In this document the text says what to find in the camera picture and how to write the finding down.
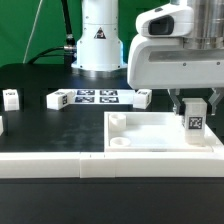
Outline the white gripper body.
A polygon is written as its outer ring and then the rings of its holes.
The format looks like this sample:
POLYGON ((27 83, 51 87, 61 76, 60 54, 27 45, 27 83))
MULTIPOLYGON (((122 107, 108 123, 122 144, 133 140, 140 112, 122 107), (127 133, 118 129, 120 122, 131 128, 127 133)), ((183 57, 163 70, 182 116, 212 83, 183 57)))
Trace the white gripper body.
POLYGON ((186 50, 181 38, 132 40, 127 82, 133 89, 224 87, 224 49, 186 50))

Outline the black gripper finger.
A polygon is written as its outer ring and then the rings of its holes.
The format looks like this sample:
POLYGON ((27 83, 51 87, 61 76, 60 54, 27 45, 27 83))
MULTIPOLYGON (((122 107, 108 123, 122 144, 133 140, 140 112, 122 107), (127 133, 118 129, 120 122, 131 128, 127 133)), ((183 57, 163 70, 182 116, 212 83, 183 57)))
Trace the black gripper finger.
POLYGON ((223 88, 213 88, 213 93, 210 96, 208 102, 210 104, 210 114, 214 115, 216 113, 216 108, 219 102, 224 98, 224 87, 223 88))
POLYGON ((176 115, 180 115, 182 113, 182 104, 178 98, 178 96, 180 94, 180 90, 179 89, 169 89, 168 94, 173 102, 173 112, 176 115))

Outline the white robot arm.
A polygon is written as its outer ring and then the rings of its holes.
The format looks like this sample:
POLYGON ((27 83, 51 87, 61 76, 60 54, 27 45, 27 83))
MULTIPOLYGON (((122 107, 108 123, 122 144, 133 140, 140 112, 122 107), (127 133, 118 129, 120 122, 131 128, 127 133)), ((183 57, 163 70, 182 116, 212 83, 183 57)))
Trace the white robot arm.
POLYGON ((170 0, 136 19, 128 62, 118 38, 118 0, 84 0, 83 31, 72 66, 89 75, 127 69, 134 89, 211 88, 209 112, 224 98, 224 0, 170 0))

